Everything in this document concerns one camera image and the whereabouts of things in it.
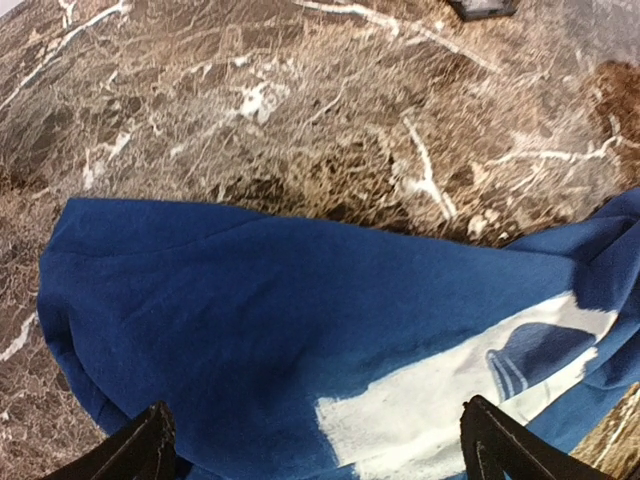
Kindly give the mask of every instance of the marble floor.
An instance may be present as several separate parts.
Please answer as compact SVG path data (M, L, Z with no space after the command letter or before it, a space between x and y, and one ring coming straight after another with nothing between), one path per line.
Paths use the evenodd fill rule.
M640 2L26 0L0 18L0 480L101 438L35 321L74 195L504 245L640 185ZM577 455L622 477L640 393Z

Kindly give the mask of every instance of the blue cloth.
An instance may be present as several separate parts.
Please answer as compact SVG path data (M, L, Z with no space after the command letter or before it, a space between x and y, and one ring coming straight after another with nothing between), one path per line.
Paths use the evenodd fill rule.
M189 480L444 479L474 394L569 451L640 381L640 189L504 249L221 205L71 200L38 314L108 433Z

